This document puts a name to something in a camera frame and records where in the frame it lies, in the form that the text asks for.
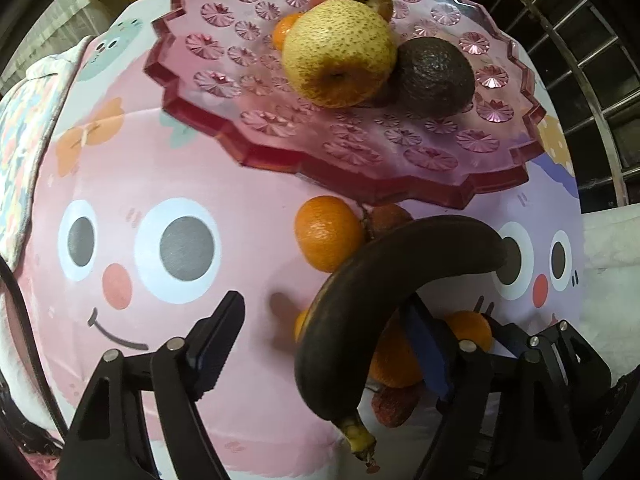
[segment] cartoon eye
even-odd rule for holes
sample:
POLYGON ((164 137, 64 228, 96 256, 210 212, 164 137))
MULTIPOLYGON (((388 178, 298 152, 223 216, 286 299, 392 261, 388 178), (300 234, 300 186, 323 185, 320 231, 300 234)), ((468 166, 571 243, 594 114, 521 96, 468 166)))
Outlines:
POLYGON ((569 237, 559 230, 551 240, 549 251, 549 276, 554 289, 562 292, 566 289, 571 279, 574 261, 571 255, 569 237))
POLYGON ((533 276, 533 244, 527 230, 517 222, 507 222, 498 234, 504 241, 507 261, 492 276, 498 293, 505 300, 517 300, 533 276))
POLYGON ((95 211, 86 200, 74 200, 58 229, 58 258, 68 279, 84 280, 94 266, 98 243, 95 211))
POLYGON ((211 286, 222 255, 216 222, 199 203, 170 198, 140 222, 134 257, 140 279, 159 300, 189 303, 211 286))

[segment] cartoon mouth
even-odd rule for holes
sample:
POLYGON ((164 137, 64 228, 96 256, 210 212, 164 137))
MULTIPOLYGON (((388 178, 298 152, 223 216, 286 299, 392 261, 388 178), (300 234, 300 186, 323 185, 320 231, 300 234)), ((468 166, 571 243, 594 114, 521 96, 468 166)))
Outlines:
POLYGON ((149 350, 149 345, 145 345, 144 343, 132 343, 131 341, 127 341, 126 339, 120 339, 117 336, 114 336, 108 330, 105 330, 103 326, 98 323, 98 309, 94 308, 94 311, 91 313, 91 317, 87 320, 88 326, 95 326, 105 338, 109 341, 113 341, 116 344, 125 346, 126 348, 131 348, 132 350, 149 350))

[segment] black banana peel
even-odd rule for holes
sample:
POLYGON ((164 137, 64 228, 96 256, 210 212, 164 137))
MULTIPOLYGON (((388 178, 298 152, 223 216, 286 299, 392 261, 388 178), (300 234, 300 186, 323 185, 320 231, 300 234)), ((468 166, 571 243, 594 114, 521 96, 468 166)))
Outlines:
POLYGON ((306 405, 342 431, 357 458, 374 464, 376 441, 358 404, 393 312, 428 282, 492 272, 505 259, 500 235, 484 222, 435 216, 371 241, 326 280, 302 327, 296 384, 306 405))

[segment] pear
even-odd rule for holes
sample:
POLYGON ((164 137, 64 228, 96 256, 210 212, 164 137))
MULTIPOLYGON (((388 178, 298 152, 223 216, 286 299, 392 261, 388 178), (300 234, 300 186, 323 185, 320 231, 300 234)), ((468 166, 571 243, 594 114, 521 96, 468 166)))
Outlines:
POLYGON ((354 0, 327 0, 306 12, 287 34, 282 65, 302 96, 327 108, 372 97, 396 63, 386 21, 354 0))

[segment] pink plastic fruit plate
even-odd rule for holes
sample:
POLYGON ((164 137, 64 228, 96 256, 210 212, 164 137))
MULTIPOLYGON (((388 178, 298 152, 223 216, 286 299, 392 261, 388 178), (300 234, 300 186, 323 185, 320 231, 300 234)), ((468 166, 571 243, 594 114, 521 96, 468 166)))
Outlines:
POLYGON ((476 94, 464 112, 323 109, 297 95, 271 31, 308 0, 172 0, 154 22, 145 71, 164 87, 167 113, 216 137, 240 164, 297 173, 359 202, 462 209, 476 193, 526 182, 525 162, 543 153, 536 124, 545 111, 516 44, 468 0, 393 1, 398 44, 437 36, 466 55, 476 94))

